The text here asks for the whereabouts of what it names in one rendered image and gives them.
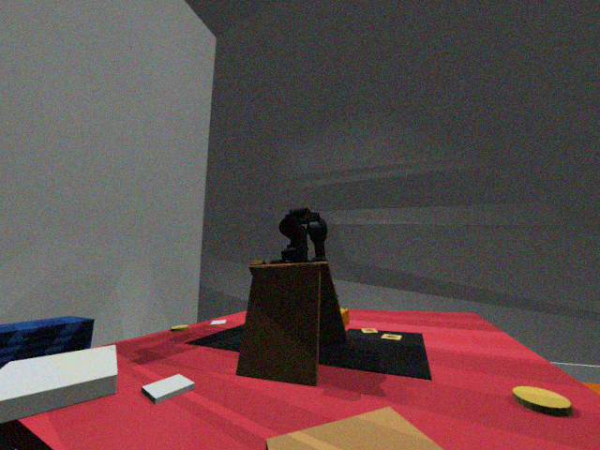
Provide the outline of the white square tile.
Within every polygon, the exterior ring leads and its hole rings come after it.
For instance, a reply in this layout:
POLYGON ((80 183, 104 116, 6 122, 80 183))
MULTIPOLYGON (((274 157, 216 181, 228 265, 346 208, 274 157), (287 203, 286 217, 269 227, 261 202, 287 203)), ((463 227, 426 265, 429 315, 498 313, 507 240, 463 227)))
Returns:
POLYGON ((195 382, 176 374, 159 382, 142 386, 142 393, 155 404, 195 388, 195 382))

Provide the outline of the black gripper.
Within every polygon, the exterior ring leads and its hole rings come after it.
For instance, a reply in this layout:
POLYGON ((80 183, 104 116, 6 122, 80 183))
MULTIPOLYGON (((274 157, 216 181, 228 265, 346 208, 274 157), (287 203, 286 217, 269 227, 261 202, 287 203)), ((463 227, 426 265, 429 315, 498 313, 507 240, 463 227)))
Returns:
POLYGON ((272 260, 270 262, 270 264, 277 264, 277 263, 312 263, 312 262, 328 262, 324 257, 316 257, 316 258, 312 258, 312 261, 308 260, 308 243, 307 242, 303 242, 303 241, 295 241, 295 242, 291 242, 292 248, 297 247, 296 244, 301 244, 304 245, 305 247, 305 251, 306 254, 304 255, 304 259, 300 259, 298 258, 298 260, 296 261, 292 261, 290 260, 289 262, 283 262, 282 260, 272 260))

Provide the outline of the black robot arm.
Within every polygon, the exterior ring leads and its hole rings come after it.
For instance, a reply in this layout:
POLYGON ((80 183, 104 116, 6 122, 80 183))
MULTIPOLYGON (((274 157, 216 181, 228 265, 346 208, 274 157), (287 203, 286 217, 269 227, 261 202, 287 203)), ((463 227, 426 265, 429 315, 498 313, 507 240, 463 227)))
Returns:
MULTIPOLYGON (((327 237, 327 226, 325 220, 317 212, 310 212, 308 208, 291 209, 290 213, 279 224, 279 231, 291 239, 291 242, 310 240, 315 247, 315 256, 325 258, 324 241, 327 237), (319 224, 310 225, 309 222, 318 221, 319 224), (307 228, 301 224, 307 224, 307 228)), ((306 254, 304 245, 296 244, 297 247, 287 245, 286 249, 281 250, 282 261, 296 261, 298 258, 304 259, 306 254)))

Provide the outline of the white flat rectangular board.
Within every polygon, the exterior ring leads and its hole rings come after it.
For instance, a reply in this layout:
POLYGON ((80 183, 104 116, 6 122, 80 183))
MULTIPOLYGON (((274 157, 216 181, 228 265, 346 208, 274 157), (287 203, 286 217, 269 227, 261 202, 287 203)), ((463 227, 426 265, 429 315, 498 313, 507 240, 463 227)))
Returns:
POLYGON ((16 360, 0 368, 0 424, 116 393, 115 345, 16 360))

